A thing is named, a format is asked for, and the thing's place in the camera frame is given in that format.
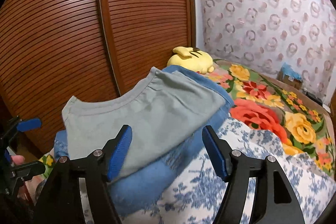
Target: red flower pattern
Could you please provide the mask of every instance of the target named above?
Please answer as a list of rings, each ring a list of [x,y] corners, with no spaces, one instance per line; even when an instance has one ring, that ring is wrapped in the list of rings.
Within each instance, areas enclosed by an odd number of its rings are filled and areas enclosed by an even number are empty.
[[[233,77],[229,74],[223,75],[221,81],[225,82],[226,80],[233,80]]]
[[[265,85],[257,84],[255,82],[249,81],[249,82],[243,82],[244,87],[243,90],[245,90],[248,94],[251,96],[255,96],[258,99],[266,99],[268,96],[271,95],[270,92],[268,92],[266,89],[267,87]]]
[[[328,164],[331,162],[329,153],[317,153],[317,155],[319,156],[319,161],[322,165]]]
[[[230,85],[229,85],[228,83],[226,83],[226,82],[221,82],[221,83],[220,83],[220,86],[221,86],[222,88],[224,88],[224,89],[228,89],[228,88],[230,87]]]
[[[251,100],[236,99],[236,107],[230,109],[231,117],[253,129],[270,130],[276,134],[281,142],[286,142],[286,130],[280,125],[276,113],[268,107],[257,105]]]

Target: blue cloth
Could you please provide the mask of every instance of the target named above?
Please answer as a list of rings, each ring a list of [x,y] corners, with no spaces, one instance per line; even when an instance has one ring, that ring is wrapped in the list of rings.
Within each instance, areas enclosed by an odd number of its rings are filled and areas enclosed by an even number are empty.
[[[284,63],[281,67],[281,71],[283,73],[283,75],[288,75],[289,77],[293,77],[299,81],[302,81],[301,75],[297,72],[295,72],[292,69],[291,65],[288,65],[287,63]]]
[[[108,186],[115,208],[121,216],[127,216],[155,203],[164,189],[181,174],[204,147],[202,141],[203,127],[211,125],[217,131],[224,120],[227,119],[228,112],[234,105],[233,100],[222,87],[204,76],[176,65],[163,69],[164,72],[168,73],[176,70],[200,85],[220,94],[226,99],[226,104],[221,106],[204,125],[199,127],[189,138],[170,152],[139,171]],[[68,155],[66,130],[56,134],[54,155],[56,160],[60,156]]]

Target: finger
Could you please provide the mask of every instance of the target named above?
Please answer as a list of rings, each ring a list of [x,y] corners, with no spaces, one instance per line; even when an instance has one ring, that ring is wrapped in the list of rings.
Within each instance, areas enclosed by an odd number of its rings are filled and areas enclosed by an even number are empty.
[[[12,156],[12,160],[16,165],[20,165],[25,162],[25,157],[21,155]]]

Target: yellow plush toy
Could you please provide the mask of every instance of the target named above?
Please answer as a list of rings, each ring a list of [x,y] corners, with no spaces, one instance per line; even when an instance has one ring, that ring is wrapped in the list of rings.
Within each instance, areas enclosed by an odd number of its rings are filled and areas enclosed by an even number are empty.
[[[203,75],[214,70],[212,57],[199,48],[176,47],[173,53],[175,55],[168,60],[167,66],[179,65]]]

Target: wooden slatted door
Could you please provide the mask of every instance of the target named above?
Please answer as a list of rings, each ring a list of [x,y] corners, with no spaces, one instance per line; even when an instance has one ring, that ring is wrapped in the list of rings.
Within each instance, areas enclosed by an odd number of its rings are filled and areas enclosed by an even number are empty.
[[[97,0],[6,0],[0,9],[0,84],[13,115],[40,117],[28,137],[44,153],[64,128],[72,95],[117,97],[105,54]]]
[[[107,1],[112,36],[106,42],[122,94],[152,66],[164,68],[174,47],[191,47],[190,0]]]

